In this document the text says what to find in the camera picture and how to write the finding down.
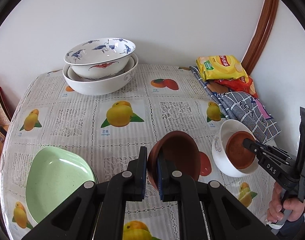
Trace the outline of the right hand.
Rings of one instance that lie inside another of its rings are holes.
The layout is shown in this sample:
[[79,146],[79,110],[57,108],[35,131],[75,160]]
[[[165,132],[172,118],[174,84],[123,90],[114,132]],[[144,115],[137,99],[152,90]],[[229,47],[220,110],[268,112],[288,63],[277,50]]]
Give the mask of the right hand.
[[267,220],[273,223],[283,219],[284,213],[282,209],[291,210],[288,217],[290,222],[297,221],[304,212],[305,201],[300,202],[297,198],[286,199],[281,203],[281,193],[283,188],[275,182],[272,191],[272,198],[267,209]]

